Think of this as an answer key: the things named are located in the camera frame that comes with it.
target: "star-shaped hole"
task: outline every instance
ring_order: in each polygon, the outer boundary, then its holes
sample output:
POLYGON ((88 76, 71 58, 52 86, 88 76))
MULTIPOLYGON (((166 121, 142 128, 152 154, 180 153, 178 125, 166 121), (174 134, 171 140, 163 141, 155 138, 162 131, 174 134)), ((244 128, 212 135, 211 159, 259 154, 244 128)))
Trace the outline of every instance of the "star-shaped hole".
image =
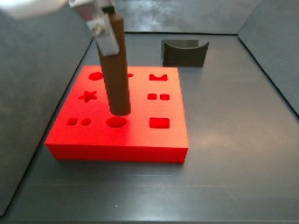
POLYGON ((81 100, 84 100, 84 102, 90 102, 91 100, 96 100, 98 97, 96 97, 96 92, 98 91, 94 91, 94 92, 90 92, 90 91, 84 91, 84 95, 80 96, 79 98, 81 100))

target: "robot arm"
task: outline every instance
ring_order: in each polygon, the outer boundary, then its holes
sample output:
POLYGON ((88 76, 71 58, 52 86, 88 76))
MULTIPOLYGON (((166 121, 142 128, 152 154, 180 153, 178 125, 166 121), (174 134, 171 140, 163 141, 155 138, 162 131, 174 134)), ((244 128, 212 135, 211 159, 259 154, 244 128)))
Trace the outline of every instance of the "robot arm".
MULTIPOLYGON (((12 18, 24 19, 57 11, 68 0, 1 0, 0 10, 12 18)), ((118 41, 106 11, 115 9, 111 0, 69 0, 69 7, 87 22, 104 56, 119 52, 118 41)))
MULTIPOLYGON (((68 0, 0 0, 0 10, 23 19, 56 11, 68 0)), ((69 7, 87 23, 98 43, 98 55, 106 80, 111 113, 131 113, 124 19, 115 12, 112 0, 69 0, 69 7)))

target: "metal wall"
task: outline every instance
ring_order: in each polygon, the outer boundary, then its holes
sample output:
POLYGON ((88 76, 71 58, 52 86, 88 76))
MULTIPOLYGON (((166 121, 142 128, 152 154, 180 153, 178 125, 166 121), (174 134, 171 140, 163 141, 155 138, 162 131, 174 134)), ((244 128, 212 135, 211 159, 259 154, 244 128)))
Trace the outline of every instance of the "metal wall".
POLYGON ((127 32, 238 34, 260 0, 116 0, 127 32))
POLYGON ((264 0, 239 38, 299 114, 299 1, 264 0))
POLYGON ((0 13, 0 32, 1 216, 91 36, 69 7, 23 21, 0 13))

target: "rectangular hole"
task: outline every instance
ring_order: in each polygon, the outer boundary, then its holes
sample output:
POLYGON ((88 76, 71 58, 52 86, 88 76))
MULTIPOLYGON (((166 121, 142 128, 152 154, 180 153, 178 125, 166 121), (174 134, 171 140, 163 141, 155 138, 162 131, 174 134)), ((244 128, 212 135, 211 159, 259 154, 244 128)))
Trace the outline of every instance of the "rectangular hole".
POLYGON ((168 81, 167 74, 164 74, 162 77, 156 77, 154 74, 150 74, 150 81, 168 81))
POLYGON ((150 118, 150 128, 151 129, 170 129, 170 119, 168 118, 150 118))

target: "red block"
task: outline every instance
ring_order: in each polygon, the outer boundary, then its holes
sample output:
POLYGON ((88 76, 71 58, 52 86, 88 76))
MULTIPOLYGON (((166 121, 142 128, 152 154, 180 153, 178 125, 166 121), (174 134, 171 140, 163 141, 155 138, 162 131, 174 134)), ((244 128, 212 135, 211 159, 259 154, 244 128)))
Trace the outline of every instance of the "red block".
POLYGON ((56 159, 183 163, 188 136, 176 68, 130 67, 132 112, 114 116, 99 66, 84 66, 45 140, 56 159))

